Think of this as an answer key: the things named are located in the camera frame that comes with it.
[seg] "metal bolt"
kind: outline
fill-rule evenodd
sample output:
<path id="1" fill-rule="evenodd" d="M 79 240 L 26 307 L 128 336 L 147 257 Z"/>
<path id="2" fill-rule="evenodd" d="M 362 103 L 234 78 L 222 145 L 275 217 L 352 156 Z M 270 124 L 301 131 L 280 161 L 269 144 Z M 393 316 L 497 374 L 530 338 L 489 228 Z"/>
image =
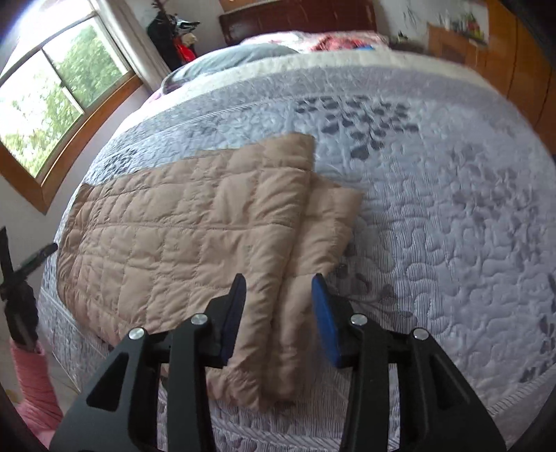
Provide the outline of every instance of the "metal bolt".
<path id="1" fill-rule="evenodd" d="M 363 326 L 367 323 L 367 317 L 363 314 L 353 314 L 350 318 L 351 324 L 355 326 Z"/>
<path id="2" fill-rule="evenodd" d="M 145 330 L 143 328 L 134 328 L 130 331 L 130 339 L 137 340 L 141 339 L 145 335 Z"/>
<path id="3" fill-rule="evenodd" d="M 413 330 L 413 337 L 419 341 L 424 341 L 429 338 L 429 332 L 424 328 L 416 328 Z"/>
<path id="4" fill-rule="evenodd" d="M 191 317 L 191 323 L 193 323 L 193 325 L 204 325 L 208 321 L 209 319 L 206 314 L 195 314 Z"/>

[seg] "blue gripper pad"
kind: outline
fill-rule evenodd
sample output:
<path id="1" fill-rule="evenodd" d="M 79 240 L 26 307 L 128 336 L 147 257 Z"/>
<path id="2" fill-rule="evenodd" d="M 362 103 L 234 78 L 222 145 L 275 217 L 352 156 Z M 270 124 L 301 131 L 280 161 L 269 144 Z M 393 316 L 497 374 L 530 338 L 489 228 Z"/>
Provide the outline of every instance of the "blue gripper pad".
<path id="1" fill-rule="evenodd" d="M 334 367 L 341 367 L 342 356 L 340 351 L 340 332 L 330 307 L 330 294 L 326 281 L 321 274 L 316 274 L 311 283 L 313 309 L 315 310 L 316 323 L 326 357 Z"/>

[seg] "folded blanket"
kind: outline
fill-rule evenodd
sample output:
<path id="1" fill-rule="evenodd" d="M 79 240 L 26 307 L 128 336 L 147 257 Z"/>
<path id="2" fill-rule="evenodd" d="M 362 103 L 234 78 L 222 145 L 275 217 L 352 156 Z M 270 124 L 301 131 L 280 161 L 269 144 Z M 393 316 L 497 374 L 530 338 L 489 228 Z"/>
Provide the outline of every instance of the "folded blanket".
<path id="1" fill-rule="evenodd" d="M 115 345 L 134 326 L 177 327 L 247 280 L 234 355 L 211 397 L 251 408 L 295 398 L 315 336 L 310 278 L 338 263 L 361 195 L 314 174 L 291 134 L 83 184 L 58 254 L 58 293 Z"/>

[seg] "white wall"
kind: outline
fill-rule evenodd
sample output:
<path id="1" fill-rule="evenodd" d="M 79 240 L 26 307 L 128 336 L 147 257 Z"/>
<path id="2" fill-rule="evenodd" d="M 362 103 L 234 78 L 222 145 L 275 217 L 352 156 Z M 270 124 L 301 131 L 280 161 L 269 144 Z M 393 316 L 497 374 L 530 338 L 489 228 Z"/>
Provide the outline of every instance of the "white wall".
<path id="1" fill-rule="evenodd" d="M 151 0 L 126 0 L 139 23 L 147 28 L 157 14 Z M 224 13 L 218 0 L 167 0 L 162 2 L 168 14 L 177 14 L 184 21 L 199 21 L 201 24 L 193 32 L 198 42 L 198 55 L 226 47 L 218 16 Z"/>
<path id="2" fill-rule="evenodd" d="M 137 110 L 148 96 L 148 91 L 141 86 L 98 129 L 69 170 L 46 215 L 35 209 L 0 176 L 0 226 L 5 225 L 7 228 L 9 248 L 15 267 L 52 241 L 66 205 L 91 162 L 120 123 Z M 28 280 L 36 296 L 41 280 L 42 269 L 34 272 Z"/>
<path id="3" fill-rule="evenodd" d="M 226 47 L 218 16 L 224 13 L 218 0 L 168 0 L 166 12 L 177 14 L 184 21 L 199 21 L 193 34 L 197 37 L 195 51 L 198 55 Z"/>
<path id="4" fill-rule="evenodd" d="M 428 43 L 427 23 L 438 25 L 439 14 L 446 11 L 456 19 L 464 12 L 473 12 L 481 30 L 488 37 L 488 10 L 486 5 L 462 0 L 373 0 L 379 33 L 388 36 L 402 31 L 411 39 Z M 408 10 L 416 17 L 416 26 L 409 21 Z"/>
<path id="5" fill-rule="evenodd" d="M 152 5 L 151 0 L 126 0 L 126 3 L 145 29 L 158 14 L 158 10 Z"/>

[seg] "wooden window frame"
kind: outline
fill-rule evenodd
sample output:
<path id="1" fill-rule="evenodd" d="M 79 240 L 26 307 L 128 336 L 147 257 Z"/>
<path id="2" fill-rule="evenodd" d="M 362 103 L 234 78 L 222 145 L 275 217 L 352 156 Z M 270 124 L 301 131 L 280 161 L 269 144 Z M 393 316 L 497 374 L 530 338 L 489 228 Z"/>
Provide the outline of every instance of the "wooden window frame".
<path id="1" fill-rule="evenodd" d="M 29 174 L 2 143 L 0 143 L 0 174 L 21 196 L 46 215 L 56 192 L 87 143 L 124 100 L 142 84 L 139 77 L 133 73 L 125 78 L 120 87 L 83 121 L 77 132 L 71 135 L 62 150 L 57 153 L 55 162 L 42 181 L 39 182 Z"/>
<path id="2" fill-rule="evenodd" d="M 73 163 L 76 161 L 77 157 L 79 157 L 80 153 L 83 151 L 90 139 L 98 131 L 102 124 L 104 124 L 104 122 L 112 115 L 112 113 L 114 113 L 114 111 L 142 85 L 142 82 L 131 70 L 129 63 L 121 54 L 121 51 L 108 34 L 104 24 L 98 16 L 98 13 L 95 11 L 46 38 L 43 42 L 39 43 L 23 55 L 6 71 L 4 75 L 2 75 L 2 77 L 0 77 L 1 86 L 5 80 L 10 78 L 15 71 L 23 66 L 23 64 L 25 64 L 32 56 L 39 52 L 43 52 L 49 64 L 60 78 L 61 86 L 66 87 L 69 90 L 70 95 L 76 99 L 70 87 L 67 86 L 62 76 L 58 73 L 58 71 L 56 71 L 52 61 L 50 61 L 48 56 L 45 54 L 43 47 L 63 32 L 91 19 L 97 21 L 97 24 L 101 26 L 105 37 L 110 41 L 112 49 L 117 53 L 119 59 L 128 69 L 128 72 L 124 74 L 112 87 L 106 90 L 106 92 L 92 105 L 86 108 L 81 108 L 83 112 L 82 115 L 61 138 L 60 142 L 52 151 L 52 154 L 44 162 L 36 177 L 33 177 L 9 152 L 6 146 L 0 142 L 0 174 L 11 184 L 11 186 L 16 189 L 16 191 L 20 193 L 21 196 L 27 199 L 44 215 L 48 212 L 48 208 L 52 204 L 54 196 L 60 188 L 60 185 L 62 185 L 62 182 L 64 181 Z"/>

